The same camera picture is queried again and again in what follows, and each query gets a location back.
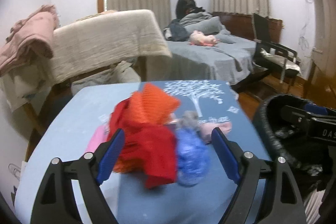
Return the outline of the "pink wrapper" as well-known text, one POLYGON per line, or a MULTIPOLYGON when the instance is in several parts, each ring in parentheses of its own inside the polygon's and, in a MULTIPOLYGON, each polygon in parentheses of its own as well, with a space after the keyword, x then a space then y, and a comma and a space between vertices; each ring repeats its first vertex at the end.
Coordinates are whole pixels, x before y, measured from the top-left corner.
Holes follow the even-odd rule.
POLYGON ((109 140, 109 126, 107 124, 102 124, 96 128, 96 131, 92 135, 85 153, 94 153, 101 143, 105 143, 109 140))

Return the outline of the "blue plastic bag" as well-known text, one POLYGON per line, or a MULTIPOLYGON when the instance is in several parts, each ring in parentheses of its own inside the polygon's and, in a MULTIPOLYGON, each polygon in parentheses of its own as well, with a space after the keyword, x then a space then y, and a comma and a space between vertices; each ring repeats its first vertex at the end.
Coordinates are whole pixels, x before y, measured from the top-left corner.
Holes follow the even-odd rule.
POLYGON ((210 154, 198 134, 191 128, 177 128, 177 182, 185 187, 198 184, 210 169, 210 154))

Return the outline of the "orange foam net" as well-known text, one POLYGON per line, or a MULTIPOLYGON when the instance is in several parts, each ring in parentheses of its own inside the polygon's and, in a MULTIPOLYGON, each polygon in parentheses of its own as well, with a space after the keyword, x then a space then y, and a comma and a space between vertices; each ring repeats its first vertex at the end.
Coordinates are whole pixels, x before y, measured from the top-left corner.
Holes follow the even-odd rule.
POLYGON ((126 117, 136 123, 164 125, 171 121, 171 114, 180 104, 179 99, 154 84, 146 83, 140 92, 134 92, 129 98, 126 117))

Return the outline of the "black lined trash bin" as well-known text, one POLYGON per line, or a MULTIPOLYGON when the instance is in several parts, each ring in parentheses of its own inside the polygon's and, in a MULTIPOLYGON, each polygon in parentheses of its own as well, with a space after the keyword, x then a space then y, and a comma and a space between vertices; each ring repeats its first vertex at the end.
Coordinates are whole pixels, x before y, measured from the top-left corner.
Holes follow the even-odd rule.
POLYGON ((322 191, 333 176, 333 159, 327 143, 310 139, 298 129, 297 116, 285 106, 303 108, 312 103, 290 94, 278 94, 261 102, 252 124, 271 159, 282 156, 290 165, 300 194, 305 198, 312 191, 322 191))

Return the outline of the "wooden wardrobe door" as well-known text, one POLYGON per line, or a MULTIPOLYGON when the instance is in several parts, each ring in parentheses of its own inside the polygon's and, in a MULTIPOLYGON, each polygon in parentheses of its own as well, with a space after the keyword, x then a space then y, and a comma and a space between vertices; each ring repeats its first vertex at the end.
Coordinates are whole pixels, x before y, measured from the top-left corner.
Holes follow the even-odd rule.
POLYGON ((315 45, 303 96, 335 108, 335 0, 314 0, 315 45))

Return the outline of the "silver chair cushion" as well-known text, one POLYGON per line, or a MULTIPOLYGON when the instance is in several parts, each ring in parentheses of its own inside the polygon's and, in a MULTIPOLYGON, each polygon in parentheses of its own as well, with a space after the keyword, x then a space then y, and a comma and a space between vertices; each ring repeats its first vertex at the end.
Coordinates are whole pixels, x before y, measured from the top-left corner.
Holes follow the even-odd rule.
POLYGON ((281 68, 285 66, 286 70, 290 69, 290 70, 297 72, 298 74, 301 74, 301 69, 299 65, 297 65, 293 61, 290 61, 289 59, 286 59, 285 57, 282 57, 280 55, 272 55, 268 53, 266 50, 264 50, 264 48, 261 49, 261 55, 266 60, 276 65, 279 65, 281 68))

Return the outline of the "black cantilever chair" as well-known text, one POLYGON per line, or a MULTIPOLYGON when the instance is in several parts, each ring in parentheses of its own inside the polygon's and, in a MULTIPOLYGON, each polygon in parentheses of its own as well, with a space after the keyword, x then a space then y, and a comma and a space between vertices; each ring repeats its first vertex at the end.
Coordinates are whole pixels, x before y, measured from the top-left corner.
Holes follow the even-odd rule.
POLYGON ((280 55, 299 65, 300 61, 297 57, 297 52, 286 46, 271 41, 267 18, 258 14, 253 14, 252 24, 256 42, 255 54, 253 57, 254 63, 259 67, 269 70, 271 73, 278 73, 280 75, 281 85, 285 82, 285 80, 289 82, 289 85, 293 85, 297 76, 300 74, 290 69, 286 70, 285 66, 281 68, 279 65, 266 60, 261 55, 261 49, 264 48, 264 50, 272 55, 280 55))

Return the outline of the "blue tree print tablecloth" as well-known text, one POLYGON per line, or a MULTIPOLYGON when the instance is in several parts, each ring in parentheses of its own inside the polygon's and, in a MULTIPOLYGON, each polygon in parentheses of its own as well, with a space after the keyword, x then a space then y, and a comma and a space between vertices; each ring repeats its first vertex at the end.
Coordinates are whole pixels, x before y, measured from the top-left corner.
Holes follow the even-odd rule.
POLYGON ((170 114, 181 117, 196 110, 200 120, 237 143, 253 159, 268 154, 231 88, 222 81, 158 81, 113 84, 82 89, 50 124, 21 175, 15 209, 30 223, 37 193, 52 160, 58 167, 81 166, 87 147, 100 125, 116 144, 102 159, 93 149, 102 192, 118 223, 218 223, 225 213, 240 175, 226 152, 216 153, 195 130, 173 130, 170 114))

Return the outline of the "bed with grey sheet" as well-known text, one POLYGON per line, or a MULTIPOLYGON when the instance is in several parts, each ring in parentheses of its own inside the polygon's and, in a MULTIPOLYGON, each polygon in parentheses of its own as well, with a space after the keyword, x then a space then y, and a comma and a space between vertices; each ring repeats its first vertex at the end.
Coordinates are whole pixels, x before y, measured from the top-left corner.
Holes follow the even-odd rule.
POLYGON ((213 47, 190 45, 189 39, 165 39, 164 55, 146 59, 147 80, 222 80, 237 85, 254 73, 254 41, 232 34, 212 35, 219 41, 213 47))

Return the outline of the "wooden headboard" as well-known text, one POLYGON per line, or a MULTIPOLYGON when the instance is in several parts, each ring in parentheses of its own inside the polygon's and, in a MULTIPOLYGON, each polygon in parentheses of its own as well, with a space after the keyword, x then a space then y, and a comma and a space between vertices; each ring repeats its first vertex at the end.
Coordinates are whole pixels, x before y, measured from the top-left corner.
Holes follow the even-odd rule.
MULTIPOLYGON (((249 40, 253 40, 255 38, 252 15, 230 14, 226 12, 213 12, 212 15, 218 16, 221 23, 225 25, 226 29, 230 31, 232 35, 249 40)), ((282 20, 270 18, 268 19, 268 26, 272 42, 279 43, 281 30, 283 28, 282 20)))

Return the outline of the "grey folded duvet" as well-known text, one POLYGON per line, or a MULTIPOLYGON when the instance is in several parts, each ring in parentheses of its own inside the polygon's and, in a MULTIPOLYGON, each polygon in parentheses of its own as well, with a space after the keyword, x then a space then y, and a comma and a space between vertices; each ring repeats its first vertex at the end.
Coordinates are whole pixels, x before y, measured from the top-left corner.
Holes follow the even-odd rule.
POLYGON ((190 35, 194 31, 202 32, 205 35, 224 34, 230 35, 231 33, 226 29, 225 25, 221 23, 218 16, 212 16, 208 12, 191 13, 183 17, 179 24, 186 29, 190 35))

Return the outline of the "pink plush toy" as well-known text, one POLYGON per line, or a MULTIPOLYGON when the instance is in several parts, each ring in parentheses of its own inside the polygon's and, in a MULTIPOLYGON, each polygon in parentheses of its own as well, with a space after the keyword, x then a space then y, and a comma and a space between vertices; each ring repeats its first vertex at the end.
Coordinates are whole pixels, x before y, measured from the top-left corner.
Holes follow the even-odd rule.
POLYGON ((189 38, 189 44, 203 47, 213 47, 217 45, 218 39, 213 35, 205 35, 200 31, 194 31, 189 38))

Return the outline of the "dark blue clothing on bed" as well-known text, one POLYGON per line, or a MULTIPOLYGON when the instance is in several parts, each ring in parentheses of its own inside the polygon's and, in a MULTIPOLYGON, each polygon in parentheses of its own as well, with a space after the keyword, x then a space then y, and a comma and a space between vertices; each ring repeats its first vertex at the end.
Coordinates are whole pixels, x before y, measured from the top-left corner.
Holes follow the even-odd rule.
POLYGON ((173 19, 170 24, 163 29, 163 36, 168 41, 184 42, 190 37, 187 30, 180 24, 179 19, 173 19))

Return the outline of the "coat stand with black coat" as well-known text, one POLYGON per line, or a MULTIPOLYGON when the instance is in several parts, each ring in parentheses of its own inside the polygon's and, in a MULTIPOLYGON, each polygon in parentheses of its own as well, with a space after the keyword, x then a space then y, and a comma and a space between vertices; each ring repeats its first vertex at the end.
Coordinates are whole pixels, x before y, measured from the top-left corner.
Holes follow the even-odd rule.
POLYGON ((177 19, 182 19, 190 13, 204 12, 203 7, 198 7, 194 0, 178 0, 175 15, 177 19))

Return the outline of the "pink jacket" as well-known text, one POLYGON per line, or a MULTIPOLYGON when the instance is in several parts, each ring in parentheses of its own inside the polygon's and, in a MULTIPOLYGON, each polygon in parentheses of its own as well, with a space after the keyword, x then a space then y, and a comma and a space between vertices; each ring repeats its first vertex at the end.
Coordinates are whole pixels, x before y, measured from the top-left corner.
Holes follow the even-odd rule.
POLYGON ((36 57, 54 56, 54 30, 59 26, 54 5, 42 5, 26 19, 15 23, 6 44, 1 46, 1 76, 14 68, 29 64, 36 57))

